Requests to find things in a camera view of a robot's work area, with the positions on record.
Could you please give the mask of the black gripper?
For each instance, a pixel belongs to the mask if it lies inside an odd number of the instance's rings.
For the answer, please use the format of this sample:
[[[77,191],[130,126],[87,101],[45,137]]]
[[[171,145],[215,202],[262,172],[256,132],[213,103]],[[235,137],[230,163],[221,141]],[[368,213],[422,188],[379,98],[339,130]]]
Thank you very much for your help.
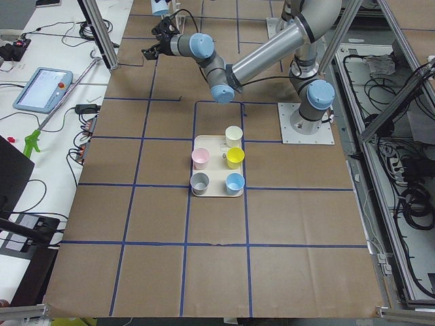
[[[153,29],[152,35],[156,35],[157,40],[160,42],[159,44],[155,44],[147,49],[142,49],[141,53],[143,54],[146,60],[158,60],[160,53],[166,55],[173,55],[171,50],[171,40],[174,36],[179,34],[179,30],[173,23],[170,17],[163,18]]]

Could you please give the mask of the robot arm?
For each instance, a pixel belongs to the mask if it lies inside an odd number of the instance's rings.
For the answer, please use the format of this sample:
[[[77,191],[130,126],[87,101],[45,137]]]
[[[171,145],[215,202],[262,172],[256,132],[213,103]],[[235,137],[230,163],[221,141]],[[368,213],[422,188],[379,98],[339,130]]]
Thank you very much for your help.
[[[302,48],[312,48],[335,23],[341,1],[285,1],[281,18],[286,26],[266,43],[238,62],[230,65],[215,50],[213,38],[204,33],[182,34],[173,24],[173,14],[163,18],[152,29],[158,43],[142,50],[147,60],[159,55],[192,58],[205,74],[211,95],[219,104],[229,103],[235,92],[276,62],[294,53],[296,65],[318,72],[317,54]]]

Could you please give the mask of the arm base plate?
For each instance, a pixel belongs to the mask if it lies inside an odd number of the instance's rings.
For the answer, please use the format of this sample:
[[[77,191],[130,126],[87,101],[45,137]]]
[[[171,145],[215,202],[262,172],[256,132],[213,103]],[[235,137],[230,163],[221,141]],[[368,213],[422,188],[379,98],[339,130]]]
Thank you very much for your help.
[[[280,35],[287,27],[288,22],[282,18],[267,18],[266,29],[269,41],[276,43],[278,40],[278,35]]]
[[[281,139],[285,145],[334,145],[332,127],[327,113],[310,122],[302,118],[299,103],[277,103]]]

